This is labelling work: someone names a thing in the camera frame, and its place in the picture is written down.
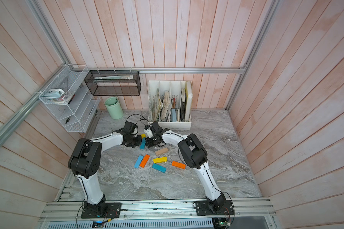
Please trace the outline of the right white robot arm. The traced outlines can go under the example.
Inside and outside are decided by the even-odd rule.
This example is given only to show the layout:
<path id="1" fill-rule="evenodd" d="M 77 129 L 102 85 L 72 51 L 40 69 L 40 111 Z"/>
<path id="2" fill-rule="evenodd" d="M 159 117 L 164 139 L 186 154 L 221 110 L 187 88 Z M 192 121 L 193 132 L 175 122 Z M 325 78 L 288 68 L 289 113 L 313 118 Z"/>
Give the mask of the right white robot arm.
<path id="1" fill-rule="evenodd" d="M 182 135 L 170 129 L 163 129 L 157 122 L 145 126 L 147 146 L 170 144 L 178 147 L 184 163 L 198 175 L 205 191 L 208 207 L 212 212 L 219 211 L 226 198 L 216 184 L 208 165 L 207 150 L 195 134 Z"/>

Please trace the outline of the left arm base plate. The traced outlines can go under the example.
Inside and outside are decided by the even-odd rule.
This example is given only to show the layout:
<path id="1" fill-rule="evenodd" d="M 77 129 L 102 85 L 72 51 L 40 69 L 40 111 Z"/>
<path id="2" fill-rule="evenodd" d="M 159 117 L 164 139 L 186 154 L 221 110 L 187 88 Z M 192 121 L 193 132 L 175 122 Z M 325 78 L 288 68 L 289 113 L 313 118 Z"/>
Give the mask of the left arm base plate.
<path id="1" fill-rule="evenodd" d="M 100 218 L 119 218 L 122 204 L 120 202 L 100 202 L 92 205 L 86 202 L 81 214 L 82 219 L 100 219 Z"/>

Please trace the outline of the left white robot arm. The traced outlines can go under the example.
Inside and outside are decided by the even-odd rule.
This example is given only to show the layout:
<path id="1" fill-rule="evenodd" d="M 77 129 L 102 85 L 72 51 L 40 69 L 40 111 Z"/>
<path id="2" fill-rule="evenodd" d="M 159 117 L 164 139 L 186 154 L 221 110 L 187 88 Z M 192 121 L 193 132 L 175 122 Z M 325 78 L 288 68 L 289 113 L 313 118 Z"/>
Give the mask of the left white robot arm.
<path id="1" fill-rule="evenodd" d="M 137 125 L 127 121 L 123 128 L 108 135 L 78 140 L 70 156 L 68 168 L 80 181 L 85 195 L 85 209 L 100 216 L 106 214 L 106 197 L 97 178 L 102 152 L 115 146 L 134 148 L 141 145 L 142 137 L 137 133 Z"/>

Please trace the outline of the light blue wooden block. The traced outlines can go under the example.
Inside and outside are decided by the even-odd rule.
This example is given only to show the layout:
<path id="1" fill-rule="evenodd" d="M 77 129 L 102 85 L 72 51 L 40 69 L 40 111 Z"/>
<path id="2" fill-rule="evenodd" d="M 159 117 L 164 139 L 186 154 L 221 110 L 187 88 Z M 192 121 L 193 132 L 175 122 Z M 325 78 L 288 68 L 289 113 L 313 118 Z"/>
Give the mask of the light blue wooden block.
<path id="1" fill-rule="evenodd" d="M 140 164 L 143 161 L 143 158 L 144 158 L 143 155 L 139 155 L 138 156 L 138 159 L 137 159 L 137 161 L 135 162 L 135 165 L 134 165 L 135 168 L 139 168 L 140 167 Z"/>

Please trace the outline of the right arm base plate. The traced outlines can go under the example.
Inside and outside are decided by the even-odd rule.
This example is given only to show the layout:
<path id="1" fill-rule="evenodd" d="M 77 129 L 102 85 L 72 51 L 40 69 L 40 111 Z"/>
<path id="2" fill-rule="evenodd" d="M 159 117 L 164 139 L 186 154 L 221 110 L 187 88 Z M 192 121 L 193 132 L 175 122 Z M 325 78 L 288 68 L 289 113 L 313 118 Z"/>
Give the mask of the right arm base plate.
<path id="1" fill-rule="evenodd" d="M 218 209 L 208 200 L 195 201 L 193 203 L 198 216 L 231 216 L 235 214 L 234 206 L 231 200 L 226 200 L 225 203 Z"/>

